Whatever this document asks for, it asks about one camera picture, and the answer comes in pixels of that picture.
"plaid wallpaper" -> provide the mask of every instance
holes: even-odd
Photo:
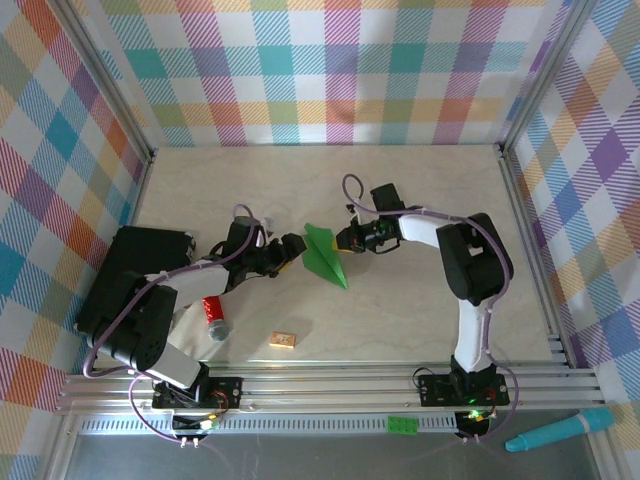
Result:
[[[601,0],[514,165],[578,361],[640,478],[640,0]]]
[[[204,146],[494,143],[570,0],[74,3],[150,138]]]
[[[142,162],[44,0],[0,0],[0,479],[33,478]]]

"beige table surface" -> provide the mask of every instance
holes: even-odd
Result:
[[[278,236],[303,233],[305,222],[337,232],[349,223],[340,187],[348,172],[362,178],[367,193],[395,183],[407,205],[456,215],[488,213],[515,267],[511,289],[494,315],[492,349],[512,361],[551,358],[490,146],[163,148],[137,223],[191,232],[198,256],[224,240],[236,203],[273,219]],[[365,200],[372,206],[368,194]],[[436,249],[406,242],[388,255],[343,255],[342,263],[348,291],[316,277],[298,260],[276,279],[251,280],[222,297],[232,326],[224,343],[207,336],[200,304],[177,322],[170,342],[200,360],[231,363],[448,361],[458,308]],[[296,348],[270,347],[274,330],[296,334]]]

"paper airplane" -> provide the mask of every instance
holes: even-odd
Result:
[[[342,270],[338,252],[333,249],[334,235],[329,228],[320,228],[310,223],[305,224],[304,241],[307,250],[302,254],[304,267],[339,287],[347,290],[347,279]]]

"teal marker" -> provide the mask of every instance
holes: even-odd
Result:
[[[508,452],[523,452],[583,433],[606,430],[615,422],[608,408],[586,410],[566,420],[522,433],[505,444]]]

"purple cable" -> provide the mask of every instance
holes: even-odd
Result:
[[[253,216],[253,212],[251,211],[251,209],[249,207],[247,207],[246,205],[243,205],[243,204],[238,204],[235,207],[233,207],[233,217],[234,218],[236,217],[236,212],[237,212],[238,208],[244,209],[249,214],[250,218],[252,218],[252,219],[255,218]],[[128,370],[129,367],[121,366],[121,367],[113,367],[113,368],[110,368],[108,370],[104,370],[104,371],[97,372],[97,373],[93,373],[92,372],[93,364],[95,363],[96,356],[98,355],[98,351],[100,350],[100,347],[102,347],[104,345],[104,342],[107,340],[107,338],[109,338],[109,335],[111,335],[114,332],[114,330],[116,328],[118,328],[118,325],[120,325],[120,323],[122,323],[122,321],[125,319],[125,317],[131,311],[131,309],[133,307],[135,307],[135,305],[140,301],[140,299],[151,288],[153,288],[154,286],[156,286],[157,284],[159,284],[161,282],[164,282],[165,280],[167,280],[167,279],[169,279],[171,277],[175,277],[176,275],[180,275],[182,273],[191,272],[193,270],[200,270],[200,269],[204,269],[204,268],[215,267],[215,266],[218,266],[218,265],[222,265],[223,263],[226,263],[226,262],[228,262],[230,260],[233,260],[238,255],[240,255],[244,251],[245,248],[247,248],[249,246],[249,243],[251,242],[251,238],[253,237],[254,228],[255,227],[254,227],[253,222],[252,222],[251,227],[249,229],[249,235],[247,236],[247,239],[240,246],[240,248],[238,248],[238,250],[233,252],[228,257],[221,258],[219,260],[214,260],[213,262],[208,263],[208,264],[206,264],[204,266],[201,266],[201,265],[187,265],[186,267],[181,267],[181,268],[177,268],[175,270],[171,270],[170,272],[167,272],[164,275],[161,275],[160,277],[156,278],[155,280],[150,281],[144,287],[142,287],[138,291],[138,293],[136,293],[134,295],[134,297],[127,304],[127,306],[124,307],[124,309],[120,312],[120,314],[116,317],[116,319],[111,323],[111,325],[109,325],[109,327],[104,331],[104,333],[100,336],[100,338],[98,338],[98,340],[93,344],[93,347],[91,348],[91,350],[89,350],[89,353],[87,354],[87,357],[85,358],[84,364],[82,365],[82,373],[84,374],[84,376],[87,377],[87,378],[100,378],[100,377],[104,377],[105,375],[109,375],[111,373],[120,372],[122,370]]]
[[[182,443],[182,441],[178,440],[176,437],[172,437],[171,435],[167,435],[166,433],[161,432],[160,430],[155,428],[153,425],[151,425],[142,416],[142,414],[140,413],[140,410],[138,410],[138,407],[136,407],[136,404],[133,401],[133,387],[136,386],[136,383],[138,383],[138,380],[140,380],[142,377],[143,377],[142,374],[141,375],[137,375],[136,377],[133,378],[133,380],[131,380],[131,385],[129,385],[129,403],[131,404],[131,409],[133,410],[133,413],[136,414],[136,417],[138,417],[138,420],[140,420],[144,424],[145,427],[147,427],[149,430],[151,430],[153,433],[155,433],[159,437],[164,438],[165,440],[169,440],[170,442]]]
[[[351,194],[349,194],[349,191],[347,190],[347,180],[349,178],[354,179],[360,186],[360,194],[358,195],[358,199],[361,199],[362,195],[364,194],[364,184],[362,183],[362,180],[360,180],[358,176],[353,173],[347,173],[342,178],[342,192],[344,193],[344,196],[347,197],[347,200],[349,200],[349,202],[351,202],[356,208],[358,208],[359,210],[362,210],[363,212],[371,213],[373,215],[380,215],[380,212],[376,210],[372,210],[370,208],[367,208],[359,204],[351,196]],[[518,384],[518,379],[516,377],[516,374],[507,365],[503,365],[500,362],[498,362],[495,359],[495,357],[491,354],[491,350],[489,349],[489,324],[491,323],[491,314],[493,312],[493,306],[498,300],[500,300],[500,298],[504,296],[505,293],[507,293],[507,290],[509,288],[509,283],[511,281],[511,278],[510,278],[511,275],[509,272],[509,264],[507,262],[507,258],[505,257],[504,252],[498,245],[498,242],[496,242],[494,238],[491,235],[489,235],[489,232],[487,232],[481,225],[479,225],[477,222],[475,222],[470,218],[447,215],[444,213],[427,210],[425,208],[417,208],[415,210],[409,210],[409,209],[391,210],[391,211],[385,211],[384,213],[386,215],[407,215],[407,214],[425,215],[427,217],[439,218],[441,220],[450,220],[453,222],[464,222],[469,226],[473,227],[475,230],[477,230],[480,233],[480,235],[482,235],[487,240],[487,243],[489,243],[489,245],[491,246],[491,249],[498,256],[498,260],[500,261],[500,266],[502,267],[502,273],[504,276],[504,284],[502,285],[502,289],[496,295],[491,297],[491,299],[487,303],[487,309],[485,310],[485,314],[484,314],[484,328],[482,331],[482,349],[486,352],[487,357],[489,358],[489,360],[491,360],[491,362],[493,362],[497,367],[500,367],[501,369],[505,370],[511,376],[511,378],[513,379],[514,393],[513,393],[512,406],[511,406],[511,409],[509,410],[509,413],[507,414],[507,418],[505,418],[504,421],[500,425],[498,425],[496,428],[494,428],[492,431],[487,432],[486,435],[483,435],[483,438],[491,437],[495,435],[497,432],[499,432],[500,430],[502,430],[505,427],[505,425],[511,420],[511,418],[513,417],[513,414],[516,411],[516,408],[518,408],[518,401],[520,400],[520,385]]]

